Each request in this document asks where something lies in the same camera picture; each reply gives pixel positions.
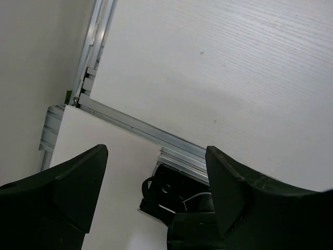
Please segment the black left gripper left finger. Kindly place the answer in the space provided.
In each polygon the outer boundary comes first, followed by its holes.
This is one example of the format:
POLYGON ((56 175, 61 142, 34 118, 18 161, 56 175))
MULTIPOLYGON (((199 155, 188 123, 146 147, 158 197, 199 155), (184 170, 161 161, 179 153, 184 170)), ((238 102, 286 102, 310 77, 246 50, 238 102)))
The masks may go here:
POLYGON ((1 249, 81 249, 106 171, 99 144, 47 170, 1 186, 1 249))

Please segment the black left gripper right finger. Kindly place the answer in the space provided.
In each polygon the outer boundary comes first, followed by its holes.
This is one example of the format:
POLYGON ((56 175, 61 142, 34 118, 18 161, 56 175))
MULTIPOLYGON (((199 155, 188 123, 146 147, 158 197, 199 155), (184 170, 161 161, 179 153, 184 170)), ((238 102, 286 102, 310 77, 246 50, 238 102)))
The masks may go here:
POLYGON ((226 249, 332 249, 331 190, 283 183, 214 146, 206 168, 226 249))

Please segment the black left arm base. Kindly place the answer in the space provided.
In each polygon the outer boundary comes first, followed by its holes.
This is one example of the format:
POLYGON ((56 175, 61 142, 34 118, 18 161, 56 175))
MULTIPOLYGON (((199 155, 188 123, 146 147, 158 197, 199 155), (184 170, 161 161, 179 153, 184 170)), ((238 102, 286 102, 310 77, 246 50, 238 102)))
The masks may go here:
POLYGON ((224 249, 210 187, 166 164, 142 183, 139 206, 168 228, 168 249, 224 249))

